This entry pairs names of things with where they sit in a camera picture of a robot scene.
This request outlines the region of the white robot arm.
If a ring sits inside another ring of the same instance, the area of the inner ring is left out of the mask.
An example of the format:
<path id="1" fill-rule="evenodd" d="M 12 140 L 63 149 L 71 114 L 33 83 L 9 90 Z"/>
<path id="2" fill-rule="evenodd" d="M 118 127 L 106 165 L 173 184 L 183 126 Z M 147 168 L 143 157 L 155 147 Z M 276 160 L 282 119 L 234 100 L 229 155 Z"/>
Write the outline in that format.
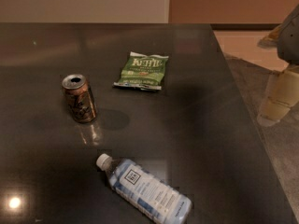
<path id="1" fill-rule="evenodd" d="M 279 27 L 277 53 L 289 66 L 281 72 L 273 71 L 268 79 L 257 116 L 265 127 L 280 122 L 299 102 L 299 5 Z"/>

